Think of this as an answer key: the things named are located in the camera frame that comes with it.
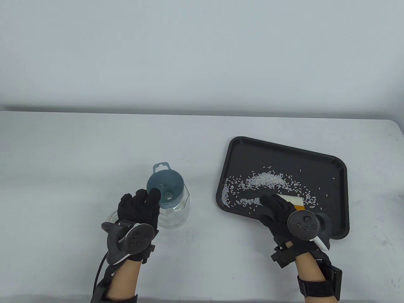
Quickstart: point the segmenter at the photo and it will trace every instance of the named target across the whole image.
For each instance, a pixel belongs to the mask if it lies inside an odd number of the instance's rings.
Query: wrist strap
[[[305,297],[331,297],[335,295],[334,288],[331,285],[331,281],[322,282],[308,282],[303,281],[297,276],[300,292]]]
[[[280,268],[284,268],[288,264],[294,262],[297,256],[309,251],[318,250],[317,245],[312,241],[300,241],[298,244],[287,248],[285,244],[275,247],[276,253],[271,258],[274,262],[278,262]]]

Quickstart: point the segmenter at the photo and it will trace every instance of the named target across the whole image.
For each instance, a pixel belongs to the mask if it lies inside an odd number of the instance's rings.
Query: brush
[[[292,203],[296,210],[304,210],[304,203],[303,203],[303,198],[301,197],[296,197],[296,196],[288,196],[288,195],[280,195],[278,194],[281,198],[284,198],[286,201]]]

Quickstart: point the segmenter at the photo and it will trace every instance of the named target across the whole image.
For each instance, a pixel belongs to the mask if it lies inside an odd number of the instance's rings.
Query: black strap
[[[99,303],[116,303],[117,301],[111,301],[111,300],[101,300]],[[125,301],[119,301],[119,303],[136,303],[137,302],[137,295],[134,296],[133,298],[127,299]]]
[[[308,282],[303,281],[299,276],[297,276],[297,281],[299,282],[300,292],[305,297],[323,298],[335,295],[331,281]]]
[[[275,247],[276,253],[274,253],[271,258],[274,262],[278,262],[280,268],[284,268],[294,262],[297,256],[318,249],[317,245],[312,241],[301,241],[299,245],[293,245],[289,248],[282,244]]]

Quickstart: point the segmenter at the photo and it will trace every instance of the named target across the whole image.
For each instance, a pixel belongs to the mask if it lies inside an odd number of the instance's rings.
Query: black glove
[[[272,217],[262,215],[259,220],[263,225],[269,228],[278,246],[288,241],[292,241],[293,245],[302,241],[290,233],[287,225],[289,216],[296,211],[292,203],[276,194],[272,196],[264,195],[259,201],[268,209],[267,211]]]
[[[135,223],[147,223],[154,228],[154,236],[157,235],[157,221],[160,213],[159,201],[161,198],[160,190],[152,188],[147,194],[147,190],[139,189],[135,196],[126,194],[121,198],[118,205],[119,220],[128,220]],[[140,252],[128,257],[132,261],[140,261],[144,253]]]
[[[310,252],[314,259],[321,259],[324,262],[331,264],[328,256],[322,252],[314,242],[300,240],[289,231],[287,224],[289,216],[296,211],[295,206],[292,203],[276,194],[272,196],[264,195],[259,200],[260,203],[267,208],[267,213],[270,215],[262,215],[259,220],[263,225],[269,228],[274,236],[274,241],[278,246],[282,246],[291,241],[293,243],[292,250],[294,251],[291,252],[292,255],[295,254],[295,256],[297,256]],[[280,263],[281,267],[284,267],[287,264],[288,261],[282,265]]]

